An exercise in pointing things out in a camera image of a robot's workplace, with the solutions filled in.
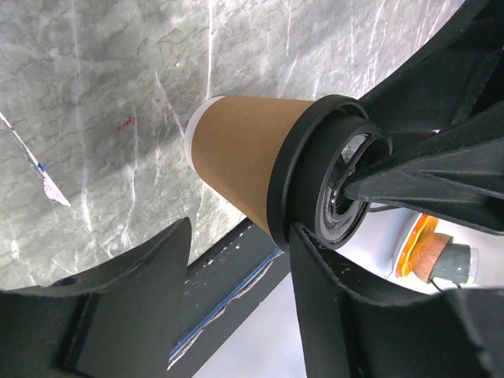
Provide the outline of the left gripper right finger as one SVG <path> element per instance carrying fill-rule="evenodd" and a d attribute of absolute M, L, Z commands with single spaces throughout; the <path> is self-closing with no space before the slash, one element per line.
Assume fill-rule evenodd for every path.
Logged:
<path fill-rule="evenodd" d="M 290 259 L 307 376 L 502 376 L 502 290 L 421 294 L 329 250 L 300 224 L 290 229 Z"/>

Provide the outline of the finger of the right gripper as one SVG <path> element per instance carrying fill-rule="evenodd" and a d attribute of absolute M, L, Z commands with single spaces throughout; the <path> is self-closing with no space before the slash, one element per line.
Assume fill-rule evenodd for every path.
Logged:
<path fill-rule="evenodd" d="M 361 103 L 388 132 L 454 128 L 473 117 L 502 122 L 503 3 L 464 2 Z"/>
<path fill-rule="evenodd" d="M 346 196 L 502 235 L 503 126 L 460 126 L 400 150 L 357 170 Z"/>

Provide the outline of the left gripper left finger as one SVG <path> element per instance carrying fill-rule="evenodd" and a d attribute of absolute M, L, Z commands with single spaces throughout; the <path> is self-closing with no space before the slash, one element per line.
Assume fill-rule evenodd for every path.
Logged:
<path fill-rule="evenodd" d="M 165 377 L 191 222 L 47 286 L 1 293 L 4 377 Z"/>

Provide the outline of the black plastic cup lid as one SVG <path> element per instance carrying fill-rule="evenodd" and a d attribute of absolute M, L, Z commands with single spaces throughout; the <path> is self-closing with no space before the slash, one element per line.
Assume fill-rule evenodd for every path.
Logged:
<path fill-rule="evenodd" d="M 358 100 L 331 94 L 315 101 L 288 132 L 272 169 L 267 225 L 274 243 L 287 251 L 295 223 L 330 249 L 347 243 L 370 204 L 349 199 L 344 185 L 391 152 L 390 136 Z"/>

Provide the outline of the brown paper coffee cup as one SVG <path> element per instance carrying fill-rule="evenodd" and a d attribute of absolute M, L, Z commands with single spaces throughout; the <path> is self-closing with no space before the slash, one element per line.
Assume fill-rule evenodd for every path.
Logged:
<path fill-rule="evenodd" d="M 187 123 L 189 166 L 265 232 L 269 181 L 280 148 L 310 101 L 228 95 L 203 102 Z"/>

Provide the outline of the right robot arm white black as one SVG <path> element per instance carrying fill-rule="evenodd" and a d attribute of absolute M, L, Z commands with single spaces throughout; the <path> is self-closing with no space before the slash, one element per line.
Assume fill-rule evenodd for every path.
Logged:
<path fill-rule="evenodd" d="M 346 184 L 352 199 L 416 212 L 391 279 L 429 292 L 503 285 L 503 4 L 466 1 L 362 99 L 390 157 Z"/>

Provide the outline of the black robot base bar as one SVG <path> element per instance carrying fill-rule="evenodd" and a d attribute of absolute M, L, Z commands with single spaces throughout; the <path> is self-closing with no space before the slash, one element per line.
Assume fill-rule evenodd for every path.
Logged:
<path fill-rule="evenodd" d="M 287 253 L 245 219 L 192 263 L 167 374 L 191 377 L 290 272 Z"/>

